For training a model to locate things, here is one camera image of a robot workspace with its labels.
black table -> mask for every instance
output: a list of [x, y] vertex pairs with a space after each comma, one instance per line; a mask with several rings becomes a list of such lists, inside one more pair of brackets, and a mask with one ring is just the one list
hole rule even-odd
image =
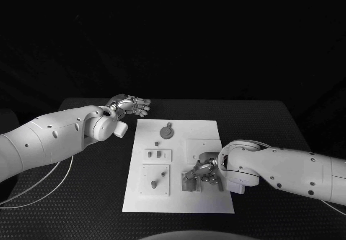
[[[108, 99], [66, 99], [60, 110], [100, 106]], [[309, 151], [285, 105], [278, 101], [152, 99], [145, 119], [217, 122], [224, 146], [253, 140], [273, 147]], [[257, 239], [338, 239], [346, 236], [346, 217], [318, 200], [275, 190], [260, 179], [244, 195], [232, 193], [234, 214], [122, 213], [138, 117], [123, 118], [128, 131], [74, 156], [69, 177], [37, 204], [0, 212], [1, 239], [139, 239], [184, 230], [229, 232]], [[37, 200], [59, 184], [70, 160], [48, 179], [7, 206]], [[12, 195], [25, 190], [53, 166], [24, 172]]]

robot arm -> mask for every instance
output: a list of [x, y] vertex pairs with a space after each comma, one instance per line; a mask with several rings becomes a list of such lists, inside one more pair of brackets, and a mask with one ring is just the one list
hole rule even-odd
[[262, 177], [281, 191], [346, 205], [346, 160], [283, 148], [260, 149], [243, 140], [230, 142], [217, 155], [203, 153], [198, 159], [210, 154], [207, 164], [226, 178], [227, 191], [243, 194], [244, 186], [256, 186]]
[[112, 134], [123, 137], [128, 126], [118, 121], [118, 114], [120, 118], [132, 113], [144, 117], [151, 101], [123, 94], [113, 98], [106, 106], [43, 115], [0, 135], [0, 182], [28, 169], [66, 160]]

white platform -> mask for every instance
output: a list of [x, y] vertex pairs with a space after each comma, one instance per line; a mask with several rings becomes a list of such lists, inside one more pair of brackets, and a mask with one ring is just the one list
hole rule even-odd
[[[167, 123], [171, 123], [174, 136], [164, 140], [159, 130]], [[234, 213], [224, 179], [221, 179], [223, 192], [208, 183], [200, 184], [200, 193], [182, 191], [181, 173], [193, 168], [193, 165], [187, 163], [187, 140], [220, 140], [216, 121], [138, 120], [123, 196], [123, 213]], [[201, 144], [201, 147], [204, 152], [221, 150], [220, 141], [219, 147], [216, 144]], [[146, 162], [145, 150], [152, 150], [152, 153], [157, 150], [171, 150], [171, 162]], [[188, 151], [188, 154], [198, 155], [200, 151], [195, 149]], [[148, 175], [144, 171], [145, 166], [149, 168]], [[161, 172], [167, 166], [168, 174], [162, 177]], [[157, 181], [155, 189], [151, 188], [151, 181]]]

